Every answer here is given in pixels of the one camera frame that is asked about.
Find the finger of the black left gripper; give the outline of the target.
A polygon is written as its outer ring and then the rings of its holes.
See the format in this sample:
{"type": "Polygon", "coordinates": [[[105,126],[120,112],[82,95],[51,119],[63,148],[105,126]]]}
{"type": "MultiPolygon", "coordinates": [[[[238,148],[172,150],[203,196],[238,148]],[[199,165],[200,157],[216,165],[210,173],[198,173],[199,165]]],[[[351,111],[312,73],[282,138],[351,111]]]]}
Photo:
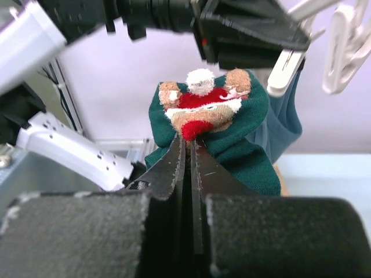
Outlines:
{"type": "Polygon", "coordinates": [[[272,68],[282,50],[310,45],[277,1],[206,1],[199,26],[202,59],[223,70],[272,68]]]}

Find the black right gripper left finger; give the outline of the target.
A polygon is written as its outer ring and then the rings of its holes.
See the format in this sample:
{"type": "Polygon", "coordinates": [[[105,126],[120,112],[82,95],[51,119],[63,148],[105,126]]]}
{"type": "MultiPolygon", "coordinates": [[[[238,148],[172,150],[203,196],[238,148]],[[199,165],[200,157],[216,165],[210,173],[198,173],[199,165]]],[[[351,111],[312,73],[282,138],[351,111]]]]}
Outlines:
{"type": "Polygon", "coordinates": [[[185,142],[116,193],[32,192],[1,222],[2,277],[176,277],[185,142]]]}

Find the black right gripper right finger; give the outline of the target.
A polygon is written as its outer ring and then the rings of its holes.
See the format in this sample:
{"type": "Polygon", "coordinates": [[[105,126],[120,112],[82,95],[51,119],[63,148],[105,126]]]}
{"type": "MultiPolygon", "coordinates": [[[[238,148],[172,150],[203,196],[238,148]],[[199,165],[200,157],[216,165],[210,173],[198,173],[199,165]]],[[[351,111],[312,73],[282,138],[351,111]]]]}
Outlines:
{"type": "Polygon", "coordinates": [[[370,247],[349,202],[261,195],[191,143],[194,254],[207,277],[369,277],[370,247]]]}

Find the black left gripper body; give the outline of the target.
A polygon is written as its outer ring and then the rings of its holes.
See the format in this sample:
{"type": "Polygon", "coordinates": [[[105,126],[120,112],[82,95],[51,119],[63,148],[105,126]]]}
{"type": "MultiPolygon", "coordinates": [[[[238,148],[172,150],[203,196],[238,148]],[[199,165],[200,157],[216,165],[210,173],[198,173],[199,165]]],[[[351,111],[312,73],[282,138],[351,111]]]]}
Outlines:
{"type": "Polygon", "coordinates": [[[205,1],[180,0],[121,0],[103,1],[108,32],[115,32],[114,20],[121,18],[132,41],[147,36],[146,30],[167,30],[192,33],[203,60],[216,63],[210,36],[201,22],[201,9],[205,1]]]}

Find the green christmas reindeer sock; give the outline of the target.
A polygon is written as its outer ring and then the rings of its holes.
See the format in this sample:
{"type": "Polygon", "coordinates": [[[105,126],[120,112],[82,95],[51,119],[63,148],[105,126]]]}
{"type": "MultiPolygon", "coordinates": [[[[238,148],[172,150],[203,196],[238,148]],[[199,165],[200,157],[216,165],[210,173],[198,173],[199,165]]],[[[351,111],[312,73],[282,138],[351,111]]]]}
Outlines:
{"type": "Polygon", "coordinates": [[[161,82],[149,107],[157,150],[147,155],[151,168],[168,151],[174,136],[189,145],[201,139],[229,173],[258,193],[281,196],[282,186],[266,151],[252,136],[269,108],[267,93],[248,70],[216,77],[209,69],[188,73],[185,83],[161,82]]]}

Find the blue sock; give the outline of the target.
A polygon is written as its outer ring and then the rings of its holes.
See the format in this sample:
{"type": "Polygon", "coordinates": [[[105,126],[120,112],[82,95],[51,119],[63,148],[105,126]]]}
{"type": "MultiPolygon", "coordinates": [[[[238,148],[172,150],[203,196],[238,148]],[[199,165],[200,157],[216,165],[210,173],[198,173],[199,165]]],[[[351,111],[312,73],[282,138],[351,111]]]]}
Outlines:
{"type": "Polygon", "coordinates": [[[262,124],[246,138],[261,146],[271,163],[302,135],[303,129],[297,115],[295,95],[300,73],[296,73],[281,97],[269,97],[267,116],[262,124]]]}

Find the white plastic clip hanger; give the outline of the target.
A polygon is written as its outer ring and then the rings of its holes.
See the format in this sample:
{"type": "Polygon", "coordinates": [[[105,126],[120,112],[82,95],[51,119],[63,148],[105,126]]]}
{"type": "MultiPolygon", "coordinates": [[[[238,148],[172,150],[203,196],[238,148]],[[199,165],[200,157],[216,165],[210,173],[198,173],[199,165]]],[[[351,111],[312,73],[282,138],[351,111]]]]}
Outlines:
{"type": "MultiPolygon", "coordinates": [[[[300,1],[288,14],[300,23],[312,43],[325,30],[312,32],[312,23],[318,13],[338,4],[329,27],[329,44],[325,58],[322,89],[327,94],[339,94],[349,84],[370,56],[370,21],[362,25],[368,0],[357,0],[354,6],[340,1],[300,1]]],[[[273,97],[285,94],[306,52],[283,50],[267,80],[267,92],[273,97]]]]}

